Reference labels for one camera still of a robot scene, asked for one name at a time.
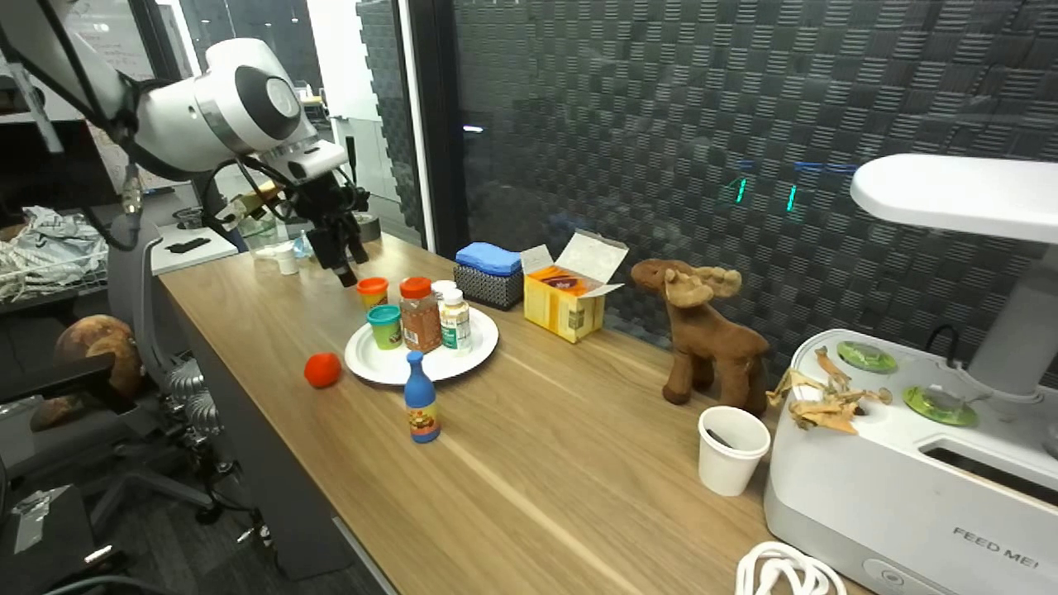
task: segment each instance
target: green object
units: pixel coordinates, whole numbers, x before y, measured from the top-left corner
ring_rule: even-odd
[[[366,311],[375,346],[392,349],[399,343],[399,308],[395,304],[376,304]]]
[[[835,357],[856,370],[869,374],[896,374],[899,364],[876,343],[861,343],[861,341],[840,341]]]
[[[926,416],[926,418],[934,418],[934,423],[947,423],[947,425],[974,425],[980,423],[980,414],[954,400],[953,393],[947,391],[933,391],[933,386],[909,386],[902,393],[902,404]]]

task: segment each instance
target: yellow box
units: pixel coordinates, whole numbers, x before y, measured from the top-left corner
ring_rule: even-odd
[[[545,244],[523,251],[523,313],[539,328],[578,343],[596,335],[606,317],[606,295],[620,283],[608,276],[620,267],[628,244],[574,230],[552,260]]]

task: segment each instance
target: wooden countertop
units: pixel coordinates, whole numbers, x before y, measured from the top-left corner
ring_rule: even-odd
[[[454,275],[395,237],[369,251],[359,276]],[[708,400],[664,404],[669,354],[642,341],[565,343],[478,308],[498,346],[441,383],[442,436],[416,447],[395,386],[300,379],[364,321],[334,275],[238,254],[163,283],[399,592],[734,592],[737,558],[771,538],[765,469],[737,499],[696,483]]]

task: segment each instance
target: plush toy antlers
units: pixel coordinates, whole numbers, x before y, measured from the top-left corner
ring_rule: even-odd
[[[767,341],[712,308],[714,297],[740,289],[734,267],[692,267],[683,260],[648,257],[630,267],[630,283],[657,295],[669,308],[672,374],[660,391],[664,400],[686,404],[692,386],[708,386],[732,407],[757,416],[767,410]]]

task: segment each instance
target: brown plush toy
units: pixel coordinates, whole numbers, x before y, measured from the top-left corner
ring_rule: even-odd
[[[70,322],[55,341],[55,361],[73,364],[95,354],[113,354],[109,386],[119,395],[135,400],[135,391],[144,370],[135,354],[132,328],[123,322],[119,317],[91,313]],[[90,410],[90,400],[79,393],[54,395],[36,407],[31,425],[34,429],[58,425],[82,416],[85,410]]]
[[[672,374],[664,400],[686,404],[692,386],[712,386],[716,400],[765,416],[767,341],[712,308],[714,297],[740,289],[732,267],[692,267],[686,260],[638,260],[630,283],[652,289],[669,308]]]

